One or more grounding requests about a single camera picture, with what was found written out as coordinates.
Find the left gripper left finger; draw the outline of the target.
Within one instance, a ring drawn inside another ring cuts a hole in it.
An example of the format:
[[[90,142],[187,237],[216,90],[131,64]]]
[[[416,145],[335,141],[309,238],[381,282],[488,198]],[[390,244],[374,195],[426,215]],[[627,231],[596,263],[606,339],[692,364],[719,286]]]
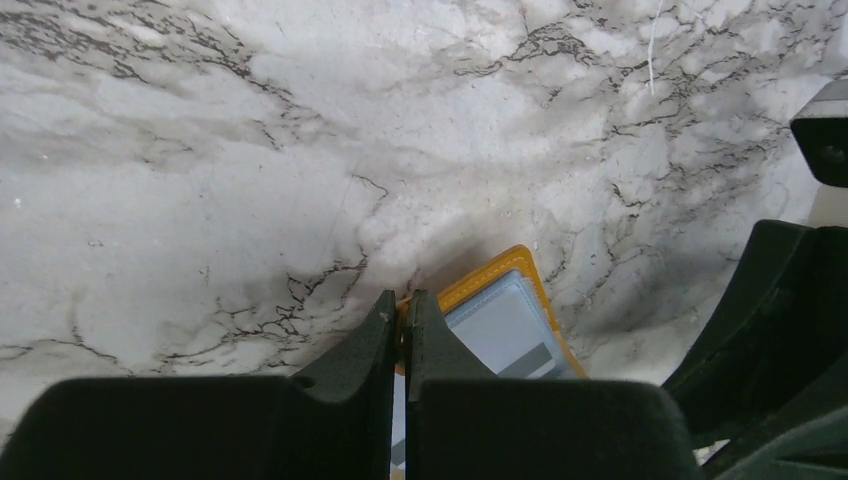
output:
[[[292,376],[77,378],[26,410],[5,479],[385,479],[396,331],[386,291]]]

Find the yellow leather card holder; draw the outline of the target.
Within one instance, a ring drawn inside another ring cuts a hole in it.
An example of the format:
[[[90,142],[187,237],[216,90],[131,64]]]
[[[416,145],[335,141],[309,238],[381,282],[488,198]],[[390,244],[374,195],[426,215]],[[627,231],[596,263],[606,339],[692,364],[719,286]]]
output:
[[[448,328],[499,377],[585,379],[535,265],[515,245],[437,295]]]

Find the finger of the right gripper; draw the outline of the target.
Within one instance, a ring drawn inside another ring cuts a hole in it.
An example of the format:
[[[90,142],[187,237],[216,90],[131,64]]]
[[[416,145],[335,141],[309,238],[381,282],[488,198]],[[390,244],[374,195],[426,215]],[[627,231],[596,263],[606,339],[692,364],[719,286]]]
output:
[[[664,387],[703,448],[777,412],[846,351],[846,228],[761,220]]]
[[[847,357],[703,466],[707,479],[845,479]]]

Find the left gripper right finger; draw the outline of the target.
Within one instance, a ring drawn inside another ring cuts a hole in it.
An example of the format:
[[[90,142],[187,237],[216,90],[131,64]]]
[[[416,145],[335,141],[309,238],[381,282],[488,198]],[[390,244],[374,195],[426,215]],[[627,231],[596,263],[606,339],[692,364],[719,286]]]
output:
[[[416,291],[404,332],[410,479],[698,479],[683,417],[641,382],[495,376]]]

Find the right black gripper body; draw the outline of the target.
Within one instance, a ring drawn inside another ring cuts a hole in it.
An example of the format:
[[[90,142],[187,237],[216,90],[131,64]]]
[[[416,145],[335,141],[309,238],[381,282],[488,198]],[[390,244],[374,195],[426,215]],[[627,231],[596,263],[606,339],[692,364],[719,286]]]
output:
[[[826,84],[792,118],[790,128],[814,178],[847,187],[847,80]]]

